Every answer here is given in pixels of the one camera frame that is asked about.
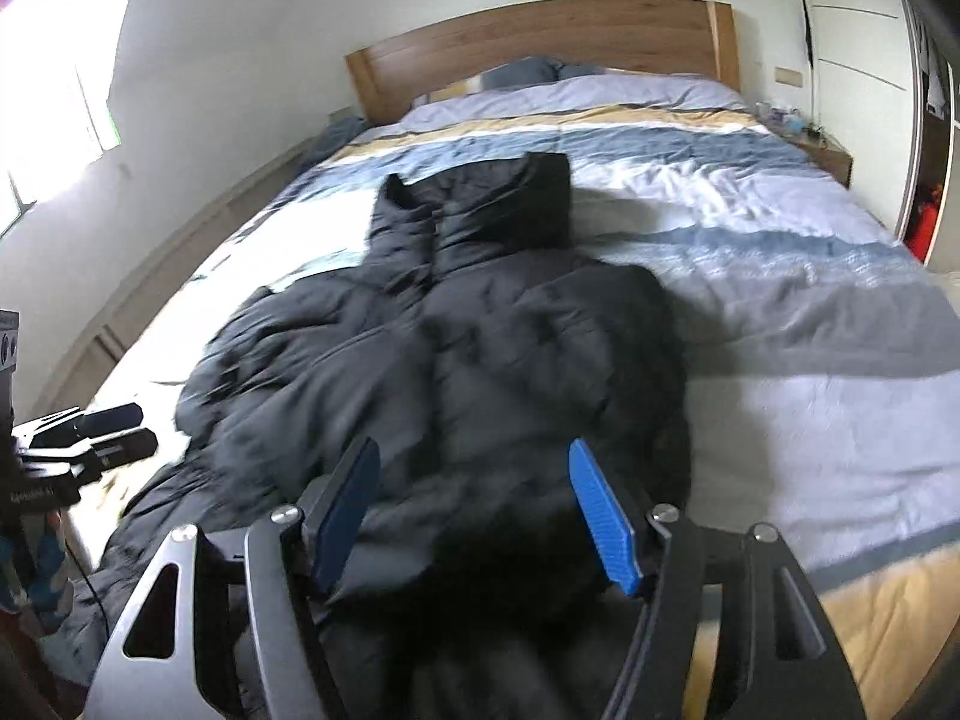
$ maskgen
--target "silver screw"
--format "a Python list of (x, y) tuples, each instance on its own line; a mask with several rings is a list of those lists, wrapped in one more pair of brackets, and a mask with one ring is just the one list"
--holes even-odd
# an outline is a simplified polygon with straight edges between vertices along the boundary
[(778, 530), (766, 522), (754, 526), (754, 538), (764, 544), (772, 544), (779, 538)]
[(197, 537), (197, 526), (192, 522), (178, 525), (170, 532), (170, 536), (174, 541), (193, 541)]
[(656, 504), (653, 515), (657, 522), (676, 522), (680, 519), (680, 512), (677, 511), (677, 507), (670, 506), (668, 503)]
[(277, 525), (289, 525), (299, 519), (299, 509), (296, 506), (281, 506), (270, 513), (270, 519)]

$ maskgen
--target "bed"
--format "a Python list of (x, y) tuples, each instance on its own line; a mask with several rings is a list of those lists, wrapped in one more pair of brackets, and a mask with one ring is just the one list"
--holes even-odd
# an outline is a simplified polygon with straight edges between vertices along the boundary
[[(525, 55), (620, 72), (410, 110)], [(75, 508), (94, 562), (124, 504), (184, 451), (179, 390), (249, 293), (358, 264), (391, 173), (560, 151), (577, 247), (646, 266), (674, 300), (690, 373), (689, 514), (731, 530), (775, 523), (822, 596), (869, 717), (893, 717), (960, 616), (960, 320), (846, 190), (751, 116), (736, 93), (731, 7), (531, 2), (385, 40), (347, 66), (378, 127), (220, 247), (98, 394), (101, 406), (139, 402), (161, 448)], [(707, 614), (689, 716), (702, 716), (715, 639)]]

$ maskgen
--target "wooden nightstand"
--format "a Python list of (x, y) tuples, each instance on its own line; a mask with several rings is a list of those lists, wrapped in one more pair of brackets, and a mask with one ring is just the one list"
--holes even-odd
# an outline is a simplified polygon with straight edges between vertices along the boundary
[(779, 135), (787, 143), (793, 143), (797, 148), (803, 148), (806, 155), (821, 170), (825, 170), (837, 181), (850, 189), (850, 176), (853, 171), (853, 157), (851, 157), (840, 143), (829, 135), (810, 135), (808, 132), (800, 135), (791, 135), (777, 127), (770, 127), (771, 132)]

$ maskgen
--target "wooden headboard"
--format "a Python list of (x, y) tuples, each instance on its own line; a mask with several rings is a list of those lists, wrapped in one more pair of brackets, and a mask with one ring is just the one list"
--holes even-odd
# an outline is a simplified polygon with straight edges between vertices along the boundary
[(550, 55), (740, 88), (733, 9), (701, 0), (541, 0), (434, 23), (346, 57), (364, 113), (392, 124), (419, 95), (505, 62)]

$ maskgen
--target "blue gripper pad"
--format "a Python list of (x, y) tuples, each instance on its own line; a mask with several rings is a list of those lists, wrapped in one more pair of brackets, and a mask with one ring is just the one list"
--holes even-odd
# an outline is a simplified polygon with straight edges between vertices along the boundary
[(569, 466), (570, 484), (604, 570), (610, 581), (632, 596), (640, 587), (641, 578), (634, 551), (637, 535), (583, 439), (570, 445)]
[(317, 545), (311, 579), (314, 586), (328, 593), (340, 579), (353, 549), (364, 514), (373, 502), (380, 481), (380, 449), (366, 440), (355, 459), (344, 457), (349, 464), (345, 476), (334, 469), (330, 485), (334, 499), (317, 529)]

